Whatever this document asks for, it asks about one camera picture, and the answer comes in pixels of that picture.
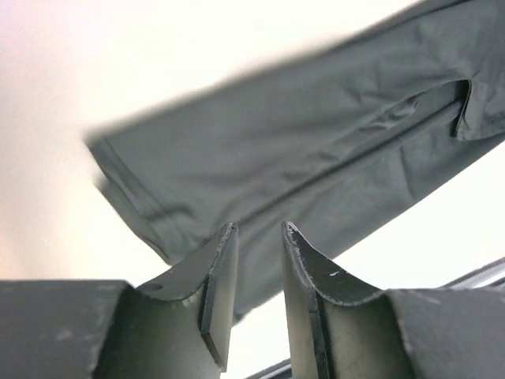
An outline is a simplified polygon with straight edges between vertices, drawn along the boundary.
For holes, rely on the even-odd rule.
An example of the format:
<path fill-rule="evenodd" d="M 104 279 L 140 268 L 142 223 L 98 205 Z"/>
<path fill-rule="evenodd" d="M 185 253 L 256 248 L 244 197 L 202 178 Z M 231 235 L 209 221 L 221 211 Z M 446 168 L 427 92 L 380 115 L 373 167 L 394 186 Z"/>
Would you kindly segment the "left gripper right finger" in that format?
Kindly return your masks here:
<path fill-rule="evenodd" d="M 291 222 L 282 223 L 282 276 L 292 377 L 335 378 L 325 306 L 359 306 L 381 290 L 321 253 Z"/>

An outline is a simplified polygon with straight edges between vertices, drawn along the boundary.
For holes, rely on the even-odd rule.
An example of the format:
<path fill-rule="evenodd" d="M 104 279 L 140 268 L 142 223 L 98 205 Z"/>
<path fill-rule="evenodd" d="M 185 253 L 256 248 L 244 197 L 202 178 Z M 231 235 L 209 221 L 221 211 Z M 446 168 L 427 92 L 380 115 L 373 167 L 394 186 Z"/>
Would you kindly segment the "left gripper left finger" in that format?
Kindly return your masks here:
<path fill-rule="evenodd" d="M 210 241 L 137 290 L 150 304 L 143 347 L 155 372 L 224 372 L 234 322 L 238 227 Z"/>

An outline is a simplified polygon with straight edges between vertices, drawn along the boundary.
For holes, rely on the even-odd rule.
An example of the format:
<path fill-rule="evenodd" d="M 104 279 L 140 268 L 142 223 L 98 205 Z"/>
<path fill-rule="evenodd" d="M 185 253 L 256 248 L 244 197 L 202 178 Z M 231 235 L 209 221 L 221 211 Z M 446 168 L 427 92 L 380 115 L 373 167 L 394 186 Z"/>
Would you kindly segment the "black t-shirt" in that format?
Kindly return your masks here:
<path fill-rule="evenodd" d="M 167 264 L 237 224 L 240 320 L 282 290 L 282 222 L 336 257 L 503 139 L 503 2 L 424 1 L 88 147 L 103 196 Z"/>

